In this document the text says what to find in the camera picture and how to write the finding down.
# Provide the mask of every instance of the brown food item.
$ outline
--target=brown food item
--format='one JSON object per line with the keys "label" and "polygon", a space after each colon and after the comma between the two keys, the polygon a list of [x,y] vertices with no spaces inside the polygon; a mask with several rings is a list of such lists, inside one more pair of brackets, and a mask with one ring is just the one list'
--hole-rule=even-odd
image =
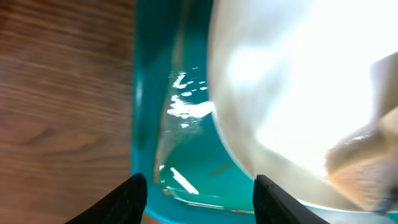
{"label": "brown food item", "polygon": [[331,149],[326,169],[334,187],[364,210],[389,203],[395,197],[391,189],[398,186],[398,108]]}

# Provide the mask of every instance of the brown wooden surface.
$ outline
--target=brown wooden surface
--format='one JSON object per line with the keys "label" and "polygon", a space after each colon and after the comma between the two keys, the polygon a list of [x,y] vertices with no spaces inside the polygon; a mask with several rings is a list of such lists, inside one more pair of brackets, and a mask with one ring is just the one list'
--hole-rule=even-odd
{"label": "brown wooden surface", "polygon": [[133,0],[0,0],[0,223],[63,223],[129,176]]}

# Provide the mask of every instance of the black object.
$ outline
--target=black object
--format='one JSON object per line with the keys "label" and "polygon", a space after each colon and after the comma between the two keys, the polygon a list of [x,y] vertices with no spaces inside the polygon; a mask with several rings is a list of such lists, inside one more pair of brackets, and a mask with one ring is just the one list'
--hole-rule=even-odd
{"label": "black object", "polygon": [[254,181],[254,215],[257,224],[326,224],[264,175]]}
{"label": "black object", "polygon": [[[147,182],[135,174],[67,224],[138,224],[147,203]],[[253,192],[257,224],[327,224],[264,175]]]}
{"label": "black object", "polygon": [[140,224],[147,194],[145,177],[134,174],[67,224]]}

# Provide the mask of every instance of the teal tray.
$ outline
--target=teal tray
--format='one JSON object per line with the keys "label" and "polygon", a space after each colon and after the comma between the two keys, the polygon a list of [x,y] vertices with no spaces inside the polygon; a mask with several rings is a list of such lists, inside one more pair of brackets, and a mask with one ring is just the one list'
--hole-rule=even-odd
{"label": "teal tray", "polygon": [[[131,174],[145,175],[146,213],[164,223],[255,223],[253,181],[229,157],[211,117],[211,6],[210,0],[137,1]],[[161,149],[170,152],[155,167]],[[161,170],[154,175],[154,169]]]}

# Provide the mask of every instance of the wood grain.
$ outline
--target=wood grain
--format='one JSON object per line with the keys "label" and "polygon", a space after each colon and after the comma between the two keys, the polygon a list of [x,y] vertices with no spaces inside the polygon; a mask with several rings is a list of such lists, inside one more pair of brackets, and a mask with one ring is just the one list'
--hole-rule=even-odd
{"label": "wood grain", "polygon": [[134,9],[0,1],[0,223],[63,223],[128,178]]}

